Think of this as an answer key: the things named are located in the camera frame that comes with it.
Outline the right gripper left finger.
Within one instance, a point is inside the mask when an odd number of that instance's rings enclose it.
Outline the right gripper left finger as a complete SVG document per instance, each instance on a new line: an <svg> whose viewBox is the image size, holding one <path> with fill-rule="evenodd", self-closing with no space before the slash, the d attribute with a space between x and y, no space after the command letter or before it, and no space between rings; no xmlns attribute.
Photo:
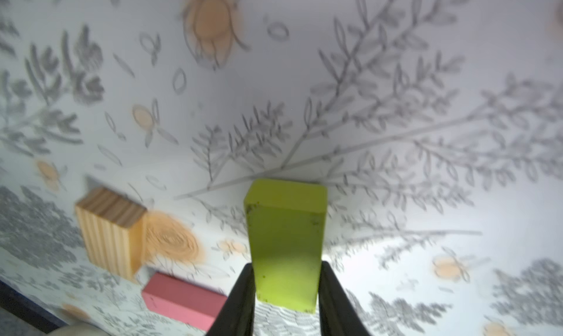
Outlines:
<svg viewBox="0 0 563 336"><path fill-rule="evenodd" d="M206 336L253 336L255 300L254 270L246 264Z"/></svg>

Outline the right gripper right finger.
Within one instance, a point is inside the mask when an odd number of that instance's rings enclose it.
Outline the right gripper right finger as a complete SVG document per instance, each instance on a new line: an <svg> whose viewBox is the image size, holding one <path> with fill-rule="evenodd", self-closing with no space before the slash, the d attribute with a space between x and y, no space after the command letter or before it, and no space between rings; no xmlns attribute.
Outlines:
<svg viewBox="0 0 563 336"><path fill-rule="evenodd" d="M330 264L323 261L318 289L322 336L369 336Z"/></svg>

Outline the pink block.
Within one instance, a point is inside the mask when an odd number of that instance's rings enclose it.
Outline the pink block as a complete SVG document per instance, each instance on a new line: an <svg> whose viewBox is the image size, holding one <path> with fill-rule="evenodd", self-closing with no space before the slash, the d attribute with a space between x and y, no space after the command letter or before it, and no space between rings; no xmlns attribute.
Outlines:
<svg viewBox="0 0 563 336"><path fill-rule="evenodd" d="M148 310L206 332L220 314L227 296L156 273L142 289L142 299Z"/></svg>

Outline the green block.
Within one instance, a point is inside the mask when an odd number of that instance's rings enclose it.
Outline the green block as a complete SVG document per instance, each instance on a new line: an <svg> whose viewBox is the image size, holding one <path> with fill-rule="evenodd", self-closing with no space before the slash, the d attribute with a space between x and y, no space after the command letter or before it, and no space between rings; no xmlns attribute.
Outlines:
<svg viewBox="0 0 563 336"><path fill-rule="evenodd" d="M325 186L257 179L243 201L257 299L313 314L322 261Z"/></svg>

